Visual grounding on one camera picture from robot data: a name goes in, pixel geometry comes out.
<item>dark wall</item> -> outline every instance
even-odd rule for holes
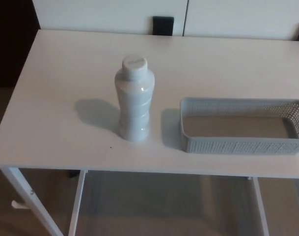
[[[0,87],[15,86],[38,29],[32,0],[0,0]]]

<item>gray basket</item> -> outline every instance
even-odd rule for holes
[[[180,112],[186,152],[299,152],[299,100],[184,98]]]

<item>bottle cap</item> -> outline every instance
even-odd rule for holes
[[[141,79],[147,73],[147,60],[140,55],[128,55],[122,61],[122,71],[128,80]]]

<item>floor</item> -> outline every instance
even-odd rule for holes
[[[0,121],[11,89],[0,89]],[[67,235],[77,177],[64,170],[23,174]],[[260,179],[271,236],[299,236],[299,201],[290,179]],[[88,172],[77,236],[259,236],[244,177]],[[0,236],[49,235],[0,172]]]

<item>table top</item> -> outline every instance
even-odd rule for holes
[[[156,77],[143,143],[116,134],[114,76],[130,53]],[[299,99],[299,42],[40,30],[0,125],[0,166],[299,178],[299,154],[181,151],[187,96]]]

